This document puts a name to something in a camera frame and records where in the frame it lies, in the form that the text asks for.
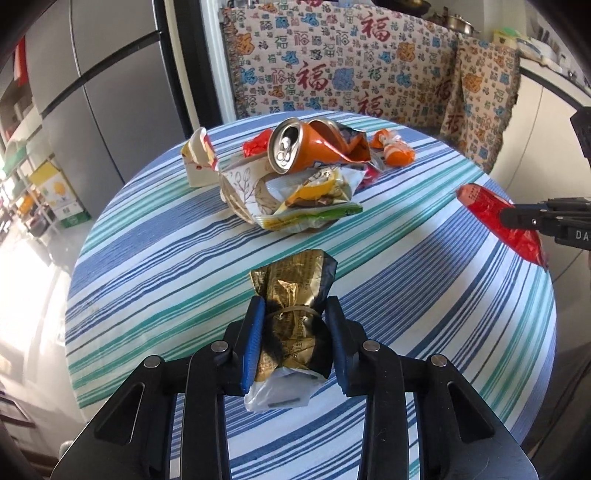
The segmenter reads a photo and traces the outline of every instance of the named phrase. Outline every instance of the can opening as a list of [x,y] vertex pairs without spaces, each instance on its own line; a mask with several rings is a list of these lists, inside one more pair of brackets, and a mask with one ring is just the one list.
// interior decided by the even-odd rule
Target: can opening
[[287,127],[282,135],[284,138],[287,137],[291,140],[291,145],[296,143],[298,137],[300,136],[300,129],[297,127]]

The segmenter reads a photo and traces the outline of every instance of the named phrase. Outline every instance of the floor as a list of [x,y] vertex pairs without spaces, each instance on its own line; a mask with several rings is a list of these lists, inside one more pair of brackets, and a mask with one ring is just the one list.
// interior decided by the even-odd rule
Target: floor
[[54,456],[86,423],[67,372],[64,315],[71,273],[92,225],[39,241],[16,223],[0,245],[0,390],[36,424],[7,428],[21,447]]

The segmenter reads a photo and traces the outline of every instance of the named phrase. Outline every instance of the tablecloth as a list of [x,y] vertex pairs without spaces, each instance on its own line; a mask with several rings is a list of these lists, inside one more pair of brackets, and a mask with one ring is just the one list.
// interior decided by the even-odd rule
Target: tablecloth
[[[298,112],[311,118],[326,112]],[[292,112],[211,130],[221,158]],[[267,232],[234,216],[217,186],[192,189],[180,146],[155,159],[111,201],[72,276],[66,351],[79,405],[92,415],[143,358],[181,358],[221,338],[245,313],[248,272],[306,248],[338,262],[331,294],[370,338],[399,354],[448,356],[521,441],[550,376],[556,310],[548,272],[502,245],[456,200],[476,182],[504,194],[463,156],[430,137],[350,113],[364,129],[396,128],[417,152],[406,168],[356,194],[363,212],[317,233]],[[226,401],[232,478],[355,479],[363,398],[344,397],[334,375],[306,408],[248,413]],[[183,396],[177,399],[170,477],[178,476]],[[411,477],[418,475],[407,398]]]

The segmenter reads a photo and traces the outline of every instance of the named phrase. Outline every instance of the metal bolt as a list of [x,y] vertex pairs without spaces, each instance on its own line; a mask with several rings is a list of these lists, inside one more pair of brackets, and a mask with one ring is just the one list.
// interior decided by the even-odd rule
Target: metal bolt
[[160,357],[158,355],[150,355],[144,359],[144,367],[156,368],[160,364]]
[[375,340],[366,340],[363,342],[363,350],[368,352],[377,352],[379,350],[379,343]]
[[212,343],[212,351],[222,353],[228,350],[228,342],[225,340],[216,340]]
[[431,357],[431,363],[436,367],[445,367],[447,365],[447,358],[444,355],[437,353]]

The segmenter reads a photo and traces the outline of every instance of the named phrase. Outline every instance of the gray refrigerator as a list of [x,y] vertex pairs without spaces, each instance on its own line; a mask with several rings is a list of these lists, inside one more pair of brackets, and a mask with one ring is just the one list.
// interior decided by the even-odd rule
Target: gray refrigerator
[[[186,16],[199,2],[170,1],[174,15],[183,15],[174,21],[180,20],[199,121],[220,124],[204,40],[193,31],[200,18]],[[26,34],[43,129],[94,218],[134,175],[193,131],[166,15],[164,0],[56,0]]]

